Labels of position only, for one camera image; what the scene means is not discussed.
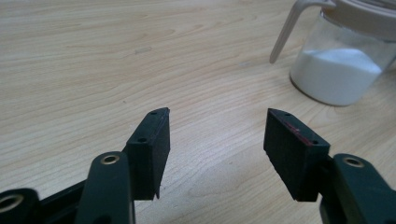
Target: wood grain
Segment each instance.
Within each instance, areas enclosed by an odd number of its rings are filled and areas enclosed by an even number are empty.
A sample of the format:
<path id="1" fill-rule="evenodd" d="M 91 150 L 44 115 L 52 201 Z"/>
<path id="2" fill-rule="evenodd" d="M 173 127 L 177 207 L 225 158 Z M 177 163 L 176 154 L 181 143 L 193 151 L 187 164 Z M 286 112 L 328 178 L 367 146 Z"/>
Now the wood grain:
<path id="1" fill-rule="evenodd" d="M 356 104 L 311 100 L 289 70 L 318 14 L 299 19 L 275 64 L 290 0 L 0 0 L 0 191 L 47 197 L 121 150 L 152 109 L 171 109 L 162 197 L 138 223 L 320 223 L 262 150 L 268 107 L 370 161 L 396 188 L 396 70 Z"/>

